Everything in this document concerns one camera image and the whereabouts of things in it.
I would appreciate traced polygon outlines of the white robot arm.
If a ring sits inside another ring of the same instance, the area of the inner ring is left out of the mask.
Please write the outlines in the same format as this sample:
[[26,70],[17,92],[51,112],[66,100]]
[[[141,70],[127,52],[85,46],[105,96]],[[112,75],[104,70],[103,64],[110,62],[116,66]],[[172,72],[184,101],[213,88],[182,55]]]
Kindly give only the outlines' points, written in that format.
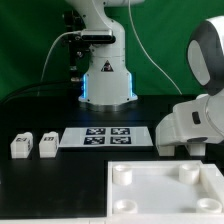
[[[74,34],[90,48],[91,58],[82,76],[79,103],[94,111],[119,111],[135,103],[133,74],[126,67],[125,30],[109,18],[107,7],[131,7],[144,0],[66,0],[81,16],[85,27]],[[156,138],[146,142],[159,147],[178,144],[218,144],[224,141],[221,119],[214,108],[219,93],[180,103],[156,127]]]

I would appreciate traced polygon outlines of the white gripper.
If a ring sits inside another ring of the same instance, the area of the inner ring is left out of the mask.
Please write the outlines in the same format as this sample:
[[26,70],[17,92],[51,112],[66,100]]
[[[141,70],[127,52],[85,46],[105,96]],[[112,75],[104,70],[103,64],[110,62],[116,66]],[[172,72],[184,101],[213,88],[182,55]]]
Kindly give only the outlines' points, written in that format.
[[203,94],[178,103],[156,127],[156,146],[219,144],[224,141],[224,96]]

